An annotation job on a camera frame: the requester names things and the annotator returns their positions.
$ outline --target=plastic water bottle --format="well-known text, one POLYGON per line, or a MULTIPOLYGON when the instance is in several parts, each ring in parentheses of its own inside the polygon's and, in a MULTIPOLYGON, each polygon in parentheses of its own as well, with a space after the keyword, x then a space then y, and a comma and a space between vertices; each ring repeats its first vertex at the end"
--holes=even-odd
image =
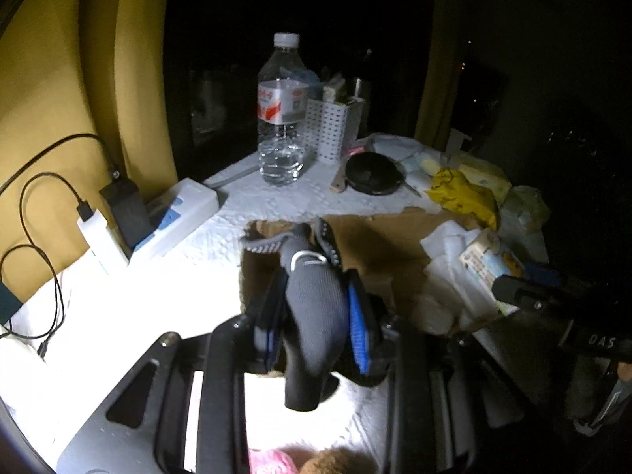
POLYGON ((274 53, 258 76, 259 165, 261 176, 272 185, 292 183, 303 168, 305 147, 298 127, 305 118, 308 85, 291 78, 305 70, 298 42, 298 34, 274 34, 274 53))

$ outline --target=white tablecloth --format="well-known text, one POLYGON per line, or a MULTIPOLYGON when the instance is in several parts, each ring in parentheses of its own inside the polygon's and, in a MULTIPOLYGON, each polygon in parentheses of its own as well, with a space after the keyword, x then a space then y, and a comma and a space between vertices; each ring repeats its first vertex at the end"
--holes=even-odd
MULTIPOLYGON (((251 155, 207 182, 232 177, 256 161, 251 155)), ((335 194, 329 185, 336 169, 315 164, 296 183, 282 188, 265 184, 255 172, 221 188, 220 201, 226 199, 219 212, 166 256, 107 276, 88 252, 66 269, 61 280, 68 316, 50 343, 47 368, 31 376, 31 391, 42 395, 41 403, 18 401, 20 408, 13 408, 44 459, 56 464, 84 421, 160 334, 175 331, 192 337, 239 313, 239 238, 248 221, 308 221, 316 215, 370 215, 408 206, 440 210, 427 196, 407 188, 390 196, 367 196, 351 189, 335 194)), ((16 327, 46 329, 53 318, 52 295, 47 283, 20 310, 16 327)), ((283 406, 282 378, 249 375, 248 444, 254 449, 306 451, 344 444, 379 461, 385 403, 385 386, 365 389, 342 380, 336 394, 318 410, 296 413, 283 406)), ((190 458, 185 467, 193 466, 190 458)))

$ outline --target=black cable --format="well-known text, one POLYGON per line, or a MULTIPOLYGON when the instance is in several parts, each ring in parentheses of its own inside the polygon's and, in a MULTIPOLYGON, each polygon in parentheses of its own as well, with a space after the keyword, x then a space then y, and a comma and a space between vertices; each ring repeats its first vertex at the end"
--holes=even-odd
POLYGON ((107 146, 105 145, 105 141, 98 135, 95 135, 92 133, 76 133, 76 134, 68 135, 67 137, 62 137, 58 141, 54 142, 47 148, 44 148, 42 151, 37 153, 33 158, 31 158, 26 164, 24 164, 21 168, 19 168, 15 173, 13 173, 13 175, 11 175, 11 177, 9 177, 7 181, 5 181, 0 186, 0 196, 2 196, 2 193, 4 193, 4 191, 7 190, 9 185, 15 182, 15 180, 17 180, 17 178, 20 177, 20 175, 23 174, 24 171, 26 171, 26 169, 30 168, 34 163, 40 160, 40 158, 42 158, 44 155, 50 153, 55 148, 61 146, 64 143, 67 143, 68 141, 72 141, 74 139, 83 139, 83 138, 94 139, 98 141, 101 144, 101 146, 103 146, 103 152, 105 153, 105 158, 107 159, 107 162, 109 164, 108 168, 109 168, 110 176, 113 179, 117 179, 121 175, 121 172, 118 169, 118 166, 116 165, 116 162, 112 158, 112 155, 110 154, 109 150, 107 149, 107 146))
POLYGON ((52 171, 42 171, 36 174, 35 176, 32 176, 31 178, 29 178, 28 181, 24 184, 24 187, 22 188, 22 191, 20 193, 20 202, 18 204, 18 210, 20 212, 20 224, 22 225, 22 230, 24 232, 24 235, 26 235, 26 238, 28 239, 29 243, 33 246, 35 246, 35 243, 33 242, 33 239, 31 238, 30 233, 28 233, 28 230, 26 229, 26 222, 24 221, 24 196, 26 195, 26 190, 28 189, 29 185, 31 185, 35 180, 39 178, 43 178, 45 176, 56 178, 57 180, 61 181, 73 193, 73 196, 75 197, 75 199, 77 199, 77 203, 81 203, 82 201, 81 196, 79 195, 77 190, 75 190, 75 188, 71 185, 71 183, 68 180, 66 180, 61 174, 57 174, 56 172, 52 172, 52 171))
POLYGON ((22 226, 22 231, 24 232, 24 235, 26 235, 26 238, 28 239, 28 244, 20 244, 20 245, 14 246, 8 251, 6 251, 2 255, 2 258, 0 258, 0 281, 2 281, 2 266, 4 265, 4 261, 6 260, 7 256, 9 256, 9 254, 13 253, 14 251, 17 251, 23 248, 28 248, 28 249, 36 251, 39 254, 39 256, 43 259, 43 261, 46 262, 46 265, 49 267, 49 269, 51 270, 51 273, 53 274, 53 280, 55 284, 55 316, 53 318, 53 324, 51 324, 50 329, 46 333, 41 334, 41 335, 34 335, 34 336, 23 335, 23 334, 19 334, 13 331, 13 325, 11 323, 11 320, 9 319, 8 331, 0 335, 0 339, 2 339, 3 337, 7 337, 9 335, 14 335, 24 340, 37 340, 37 339, 44 338, 44 341, 42 342, 39 349, 37 350, 37 353, 42 358, 46 354, 49 341, 51 340, 51 338, 53 338, 53 335, 56 334, 56 332, 59 330, 61 325, 64 324, 64 321, 66 320, 66 307, 64 305, 64 297, 61 293, 61 284, 59 283, 59 279, 57 277, 57 273, 55 272, 55 268, 53 267, 53 263, 50 261, 45 251, 42 248, 39 248, 34 243, 33 238, 31 237, 26 227, 26 221, 24 221, 24 196, 26 195, 26 190, 28 189, 29 185, 31 185, 34 181, 43 177, 51 177, 51 178, 55 178, 61 181, 73 193, 73 196, 77 199, 77 202, 79 203, 79 205, 83 203, 83 200, 81 199, 81 196, 79 195, 77 190, 75 190, 72 184, 68 180, 66 180, 62 175, 56 172, 43 171, 32 176, 31 178, 29 178, 29 180, 24 184, 24 187, 22 188, 22 191, 20 193, 19 207, 18 207, 20 211, 20 224, 22 226), (57 323, 58 318, 59 318, 59 313, 60 313, 59 312, 60 307, 61 307, 61 319, 59 320, 59 323, 57 323))
MULTIPOLYGON (((44 337, 47 337, 48 335, 50 335, 51 333, 56 331, 56 329, 55 329, 56 327, 59 328, 59 326, 57 325, 57 319, 58 319, 58 316, 59 316, 58 288, 59 288, 59 295, 61 295, 61 286, 59 285, 59 280, 57 278, 57 273, 55 272, 55 268, 53 267, 53 264, 51 263, 50 259, 48 258, 46 253, 44 253, 44 251, 41 248, 38 248, 37 246, 31 245, 31 244, 18 244, 17 246, 14 246, 11 249, 7 250, 2 255, 2 258, 0 258, 0 281, 2 281, 2 267, 4 267, 4 261, 14 251, 22 250, 24 248, 37 251, 39 256, 46 262, 46 265, 49 267, 49 269, 53 273, 53 278, 55 279, 55 319, 53 319, 53 324, 51 324, 51 327, 49 328, 48 331, 46 331, 45 333, 42 333, 40 335, 34 335, 34 336, 22 335, 22 334, 19 334, 19 333, 13 331, 13 326, 11 324, 11 320, 9 319, 9 331, 7 331, 6 333, 3 333, 2 335, 0 335, 0 339, 4 338, 6 336, 9 336, 9 335, 15 335, 16 337, 19 337, 19 338, 24 339, 24 340, 43 339, 44 337)), ((62 318, 65 318, 65 310, 63 310, 63 307, 62 307, 62 318)))

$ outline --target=pink fabric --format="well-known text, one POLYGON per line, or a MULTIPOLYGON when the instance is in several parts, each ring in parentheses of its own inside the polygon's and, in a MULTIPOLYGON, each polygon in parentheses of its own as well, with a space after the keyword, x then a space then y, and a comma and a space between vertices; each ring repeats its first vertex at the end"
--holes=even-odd
POLYGON ((249 451, 251 474, 298 474, 292 459, 282 451, 249 451))

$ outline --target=charging cable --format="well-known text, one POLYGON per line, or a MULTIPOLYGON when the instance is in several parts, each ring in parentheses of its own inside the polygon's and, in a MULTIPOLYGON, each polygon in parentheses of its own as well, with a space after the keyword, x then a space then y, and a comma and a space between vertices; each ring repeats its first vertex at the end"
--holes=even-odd
POLYGON ((55 288, 55 316, 53 318, 53 323, 51 324, 48 331, 42 334, 38 334, 38 335, 24 335, 24 334, 20 334, 13 331, 13 326, 11 324, 11 320, 9 319, 8 331, 1 334, 0 339, 3 337, 7 337, 9 335, 14 335, 15 337, 18 337, 24 340, 38 340, 38 339, 44 338, 44 341, 40 344, 37 350, 37 354, 41 358, 43 358, 46 355, 49 341, 51 340, 51 338, 53 338, 53 335, 55 335, 55 333, 59 330, 62 324, 64 324, 64 321, 66 319, 66 308, 64 305, 64 298, 61 293, 61 284, 59 283, 59 279, 58 279, 57 273, 55 272, 55 268, 53 267, 53 264, 50 258, 48 257, 48 255, 46 254, 46 252, 42 248, 38 247, 33 241, 33 237, 31 237, 31 234, 28 232, 28 229, 26 227, 26 221, 24 220, 24 197, 26 195, 26 191, 33 182, 43 177, 51 177, 51 178, 55 178, 61 181, 73 193, 73 196, 77 199, 77 213, 79 214, 80 220, 87 221, 90 218, 92 218, 92 216, 94 215, 94 212, 92 211, 88 202, 85 201, 84 199, 81 199, 81 196, 79 195, 77 190, 75 190, 75 188, 71 185, 71 183, 68 180, 66 180, 62 175, 56 172, 43 171, 29 178, 29 180, 24 184, 24 187, 22 188, 22 191, 20 193, 20 202, 19 202, 20 224, 22 226, 22 231, 24 232, 24 235, 26 235, 28 244, 18 244, 17 246, 14 246, 10 248, 9 250, 7 250, 2 255, 2 257, 0 258, 0 281, 2 281, 2 272, 3 272, 2 268, 4 267, 4 262, 10 254, 14 253, 15 251, 24 250, 24 249, 30 249, 30 250, 35 251, 43 259, 43 261, 46 263, 46 265, 48 266, 48 268, 50 269, 53 275, 53 280, 54 280, 54 285, 55 285, 54 287, 55 288))
POLYGON ((109 172, 110 178, 112 178, 112 180, 116 180, 121 177, 121 170, 119 169, 118 165, 112 158, 112 155, 110 154, 110 152, 108 151, 105 145, 105 141, 101 137, 92 133, 76 133, 76 134, 67 135, 66 137, 61 138, 59 141, 54 142, 47 148, 44 148, 42 151, 37 153, 26 164, 24 164, 15 173, 13 173, 2 185, 0 185, 0 196, 2 196, 2 193, 4 193, 4 191, 7 190, 7 188, 9 188, 9 185, 15 182, 15 180, 17 180, 18 177, 24 174, 26 169, 30 168, 34 163, 40 160, 40 158, 42 158, 43 156, 53 151, 55 148, 59 148, 62 144, 65 144, 68 141, 72 141, 74 139, 93 139, 95 141, 98 141, 99 144, 101 144, 103 148, 103 153, 105 154, 105 158, 108 163, 107 170, 109 172))

